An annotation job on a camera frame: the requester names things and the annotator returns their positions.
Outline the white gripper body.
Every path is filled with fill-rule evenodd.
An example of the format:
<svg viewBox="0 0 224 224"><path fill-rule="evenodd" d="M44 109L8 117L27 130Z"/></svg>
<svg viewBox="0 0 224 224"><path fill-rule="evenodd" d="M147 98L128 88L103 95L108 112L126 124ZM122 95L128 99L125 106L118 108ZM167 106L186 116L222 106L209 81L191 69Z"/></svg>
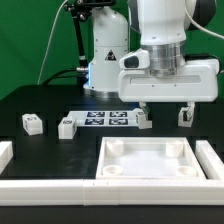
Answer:
<svg viewBox="0 0 224 224"><path fill-rule="evenodd" d="M118 94L124 102L212 102L218 96L218 61L188 61L176 75L153 76L148 70L119 74Z"/></svg>

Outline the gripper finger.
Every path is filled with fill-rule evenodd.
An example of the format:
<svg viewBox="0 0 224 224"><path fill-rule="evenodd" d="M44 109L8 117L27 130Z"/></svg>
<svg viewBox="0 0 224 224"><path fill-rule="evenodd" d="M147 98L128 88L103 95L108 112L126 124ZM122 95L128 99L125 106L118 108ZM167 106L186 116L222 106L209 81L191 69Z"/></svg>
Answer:
<svg viewBox="0 0 224 224"><path fill-rule="evenodd" d="M139 102L139 107L141 108L141 110L143 111L144 115L145 115L145 119L147 121L150 120L150 109L147 106L146 102Z"/></svg>
<svg viewBox="0 0 224 224"><path fill-rule="evenodd" d="M180 120L182 122L190 122L194 116L194 102L188 102L186 107L182 107L179 113Z"/></svg>

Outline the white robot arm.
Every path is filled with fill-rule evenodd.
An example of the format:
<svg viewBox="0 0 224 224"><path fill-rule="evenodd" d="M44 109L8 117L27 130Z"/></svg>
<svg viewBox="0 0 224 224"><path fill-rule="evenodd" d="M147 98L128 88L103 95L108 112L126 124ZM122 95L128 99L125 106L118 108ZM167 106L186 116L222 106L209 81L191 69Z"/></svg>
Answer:
<svg viewBox="0 0 224 224"><path fill-rule="evenodd" d="M216 0L128 0L129 17L108 6L92 9L94 58L86 93L137 102L137 122L150 126L148 102L185 102L178 124L189 127L197 102L218 96L218 59L184 52L185 31L202 11L214 15Z"/></svg>

